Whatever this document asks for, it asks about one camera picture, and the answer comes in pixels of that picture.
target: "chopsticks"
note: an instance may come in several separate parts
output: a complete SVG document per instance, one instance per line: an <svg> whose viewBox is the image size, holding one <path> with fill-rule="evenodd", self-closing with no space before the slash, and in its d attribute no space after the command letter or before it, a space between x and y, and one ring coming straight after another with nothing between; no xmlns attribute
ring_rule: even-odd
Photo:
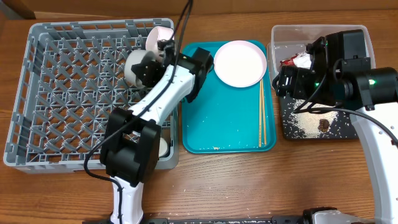
<svg viewBox="0 0 398 224"><path fill-rule="evenodd" d="M266 126L266 105L264 103L264 82L260 80L260 94L259 94L259 147L262 146L262 130L264 130L264 145L267 145L267 126ZM261 118L264 123L264 128L261 128Z"/></svg>

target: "white mug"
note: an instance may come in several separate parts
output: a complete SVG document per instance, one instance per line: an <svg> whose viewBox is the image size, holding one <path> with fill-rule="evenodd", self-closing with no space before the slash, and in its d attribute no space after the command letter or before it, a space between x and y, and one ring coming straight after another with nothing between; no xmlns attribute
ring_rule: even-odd
<svg viewBox="0 0 398 224"><path fill-rule="evenodd" d="M162 57L159 56L159 50L157 48L157 41L158 40L169 40L170 37L173 35L173 29L157 26L154 27L148 35L147 41L145 43L146 50L153 51L156 56L156 60L158 62L162 61Z"/></svg>

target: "gray dish rack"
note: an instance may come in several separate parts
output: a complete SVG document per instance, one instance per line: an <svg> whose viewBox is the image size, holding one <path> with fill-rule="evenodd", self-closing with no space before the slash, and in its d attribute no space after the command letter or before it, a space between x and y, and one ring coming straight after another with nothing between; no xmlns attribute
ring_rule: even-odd
<svg viewBox="0 0 398 224"><path fill-rule="evenodd" d="M34 24L4 163L26 173L82 170L87 153L104 138L113 108L129 108L149 91L129 86L123 70L129 53L144 48L155 26L174 27L170 19ZM170 150L157 169L178 164L177 116L174 109L162 126ZM99 157L100 151L90 158L90 169L104 168Z"/></svg>

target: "brown wall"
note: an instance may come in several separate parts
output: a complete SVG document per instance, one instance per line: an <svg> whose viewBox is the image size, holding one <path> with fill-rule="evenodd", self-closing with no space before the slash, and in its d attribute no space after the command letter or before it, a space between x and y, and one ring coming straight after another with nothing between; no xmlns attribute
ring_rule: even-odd
<svg viewBox="0 0 398 224"><path fill-rule="evenodd" d="M41 14L164 16L180 14L185 0L4 0L14 10ZM196 0L193 14L398 9L397 0Z"/></svg>

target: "teal tray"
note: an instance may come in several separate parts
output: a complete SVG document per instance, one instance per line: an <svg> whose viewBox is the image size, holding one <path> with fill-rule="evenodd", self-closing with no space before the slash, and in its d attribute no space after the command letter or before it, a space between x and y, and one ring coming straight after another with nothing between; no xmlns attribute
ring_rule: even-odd
<svg viewBox="0 0 398 224"><path fill-rule="evenodd" d="M266 48L249 40L266 55ZM192 56L198 47L211 52L228 42L201 42L187 45L183 54ZM235 88L223 83L211 71L197 98L182 102L182 143L192 153L264 152L276 143L274 108L268 69L263 78L266 104L267 142L259 147L260 83Z"/></svg>

